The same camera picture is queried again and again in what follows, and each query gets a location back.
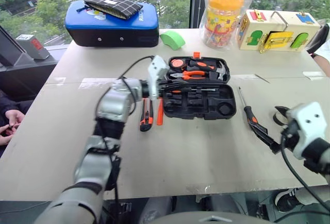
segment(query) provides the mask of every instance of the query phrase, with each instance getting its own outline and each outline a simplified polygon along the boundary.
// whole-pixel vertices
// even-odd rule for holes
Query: green sponge
[[[186,42],[177,32],[167,31],[160,35],[161,40],[165,45],[171,47],[172,50],[178,50]]]

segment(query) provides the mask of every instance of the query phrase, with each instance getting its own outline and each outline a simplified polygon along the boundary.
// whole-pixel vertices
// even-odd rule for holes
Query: black screwdriver handle
[[[254,125],[258,124],[258,120],[252,112],[251,106],[244,107],[244,112],[246,113],[247,121],[252,122]]]

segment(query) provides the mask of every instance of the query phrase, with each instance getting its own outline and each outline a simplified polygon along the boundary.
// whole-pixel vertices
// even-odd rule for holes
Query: wooden toy box
[[[241,50],[302,51],[319,29],[309,13],[248,9],[237,41]]]

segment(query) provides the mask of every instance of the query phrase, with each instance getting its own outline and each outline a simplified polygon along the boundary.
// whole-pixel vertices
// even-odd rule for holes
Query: tool kit case
[[[143,8],[128,20],[85,8],[83,0],[68,8],[65,27],[80,46],[153,47],[158,44],[159,27],[156,9],[139,3]]]
[[[233,89],[227,85],[230,73],[225,60],[173,57],[169,65],[167,79],[177,82],[179,87],[162,93],[166,116],[214,120],[235,115],[235,97]]]

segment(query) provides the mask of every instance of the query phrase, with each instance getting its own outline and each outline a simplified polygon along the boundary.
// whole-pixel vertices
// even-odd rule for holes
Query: green door
[[[247,45],[257,45],[259,43],[261,36],[262,36],[262,31],[260,30],[254,31],[249,37],[249,42]]]
[[[290,47],[299,48],[302,44],[306,43],[307,38],[308,38],[308,33],[303,32],[303,33],[299,34]]]

